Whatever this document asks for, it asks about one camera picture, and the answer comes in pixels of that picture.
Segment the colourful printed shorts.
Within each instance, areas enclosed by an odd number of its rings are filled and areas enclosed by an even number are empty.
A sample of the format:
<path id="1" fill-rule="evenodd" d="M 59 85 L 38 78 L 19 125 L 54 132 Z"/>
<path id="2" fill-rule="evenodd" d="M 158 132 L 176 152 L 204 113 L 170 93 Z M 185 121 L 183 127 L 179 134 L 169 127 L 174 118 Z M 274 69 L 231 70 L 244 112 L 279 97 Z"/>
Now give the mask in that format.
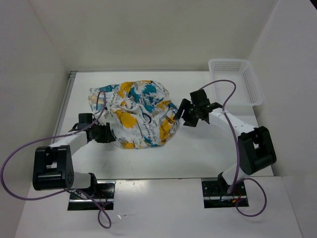
<path id="1" fill-rule="evenodd" d="M 102 124 L 109 123 L 121 149 L 163 146 L 177 131 L 178 108 L 168 90 L 151 80 L 128 81 L 90 88 L 88 102 Z"/>

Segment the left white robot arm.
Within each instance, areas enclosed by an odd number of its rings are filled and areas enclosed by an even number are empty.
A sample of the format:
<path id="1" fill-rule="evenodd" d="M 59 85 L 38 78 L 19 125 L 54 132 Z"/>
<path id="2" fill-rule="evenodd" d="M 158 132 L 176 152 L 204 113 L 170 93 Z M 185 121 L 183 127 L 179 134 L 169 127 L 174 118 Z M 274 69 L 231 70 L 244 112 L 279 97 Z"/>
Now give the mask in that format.
<path id="1" fill-rule="evenodd" d="M 35 151 L 33 188 L 35 190 L 79 189 L 87 198 L 97 196 L 99 186 L 93 173 L 75 172 L 72 156 L 89 142 L 111 143 L 115 138 L 109 122 L 101 122 L 92 113 L 78 115 L 78 122 L 63 137 Z"/>

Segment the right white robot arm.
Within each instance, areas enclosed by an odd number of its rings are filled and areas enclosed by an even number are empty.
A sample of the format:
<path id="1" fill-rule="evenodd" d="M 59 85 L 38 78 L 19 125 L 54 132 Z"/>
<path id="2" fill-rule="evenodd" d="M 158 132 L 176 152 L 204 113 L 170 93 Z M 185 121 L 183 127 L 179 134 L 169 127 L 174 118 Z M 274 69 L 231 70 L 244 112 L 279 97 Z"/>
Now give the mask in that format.
<path id="1" fill-rule="evenodd" d="M 233 116 L 224 106 L 211 103 L 203 89 L 190 93 L 191 99 L 183 99 L 174 119 L 183 119 L 184 125 L 196 127 L 199 120 L 212 124 L 233 136 L 238 150 L 235 165 L 217 177 L 217 189 L 223 195 L 230 194 L 235 184 L 265 169 L 277 160 L 269 130 L 254 127 Z"/>

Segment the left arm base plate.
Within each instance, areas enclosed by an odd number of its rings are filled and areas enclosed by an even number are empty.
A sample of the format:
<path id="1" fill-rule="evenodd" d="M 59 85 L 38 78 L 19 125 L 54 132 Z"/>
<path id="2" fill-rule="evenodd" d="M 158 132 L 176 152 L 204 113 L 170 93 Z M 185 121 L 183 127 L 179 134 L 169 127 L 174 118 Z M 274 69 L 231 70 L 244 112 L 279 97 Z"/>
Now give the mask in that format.
<path id="1" fill-rule="evenodd" d="M 113 210 L 115 181 L 97 180 L 94 192 L 84 189 L 84 192 L 91 196 L 104 210 Z M 71 191 L 68 202 L 68 211 L 91 211 L 98 210 L 94 202 L 87 198 L 82 192 Z"/>

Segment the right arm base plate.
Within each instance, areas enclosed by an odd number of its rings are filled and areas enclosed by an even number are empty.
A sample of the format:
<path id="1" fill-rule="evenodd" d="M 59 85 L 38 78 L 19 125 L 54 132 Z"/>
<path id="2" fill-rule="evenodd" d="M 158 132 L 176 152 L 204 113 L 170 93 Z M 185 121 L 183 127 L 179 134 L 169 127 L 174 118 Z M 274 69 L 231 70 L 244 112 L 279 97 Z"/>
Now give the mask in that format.
<path id="1" fill-rule="evenodd" d="M 216 179 L 201 181 L 204 199 L 204 208 L 249 207 L 247 193 L 243 182 L 238 183 L 233 192 L 227 194 L 221 191 Z"/>

